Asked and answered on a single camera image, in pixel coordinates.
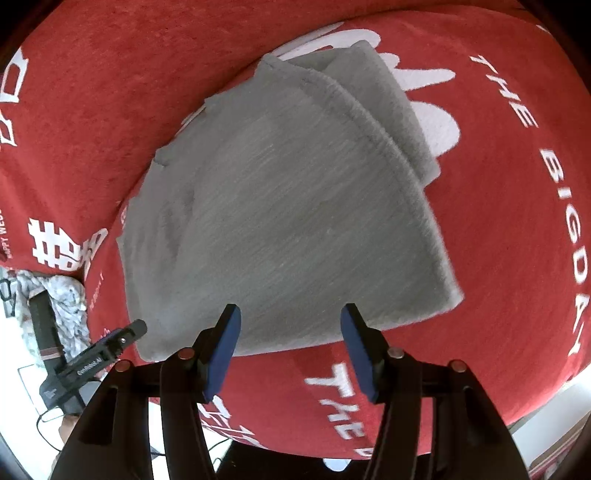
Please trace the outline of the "red pillow with white print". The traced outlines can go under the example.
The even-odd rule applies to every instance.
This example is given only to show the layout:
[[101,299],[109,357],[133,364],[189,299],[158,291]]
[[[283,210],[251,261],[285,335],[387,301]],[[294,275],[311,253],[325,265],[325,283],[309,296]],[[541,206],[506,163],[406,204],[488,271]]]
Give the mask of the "red pillow with white print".
[[415,1],[5,1],[1,263],[75,271],[153,152],[257,58]]

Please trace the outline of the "grey knitted small garment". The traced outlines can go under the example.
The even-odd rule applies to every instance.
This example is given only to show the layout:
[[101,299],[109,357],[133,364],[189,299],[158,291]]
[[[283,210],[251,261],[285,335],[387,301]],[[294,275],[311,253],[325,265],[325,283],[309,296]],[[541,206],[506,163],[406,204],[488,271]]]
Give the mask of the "grey knitted small garment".
[[424,190],[417,116],[365,41],[267,55],[160,148],[118,240],[127,310],[155,362],[242,311],[236,351],[338,341],[355,303],[391,329],[463,299]]

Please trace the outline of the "white grey patterned cloth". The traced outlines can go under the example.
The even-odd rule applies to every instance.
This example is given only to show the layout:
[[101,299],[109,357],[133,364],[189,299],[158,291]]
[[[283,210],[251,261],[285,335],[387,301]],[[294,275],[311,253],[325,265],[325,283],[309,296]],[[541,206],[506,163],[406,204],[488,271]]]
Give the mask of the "white grey patterned cloth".
[[46,291],[49,294],[58,337],[67,361],[90,346],[85,289],[78,280],[4,267],[1,268],[1,279],[7,280],[10,285],[9,300],[4,303],[7,317],[15,319],[24,345],[38,367],[42,368],[43,362],[28,306],[29,299],[36,293]]

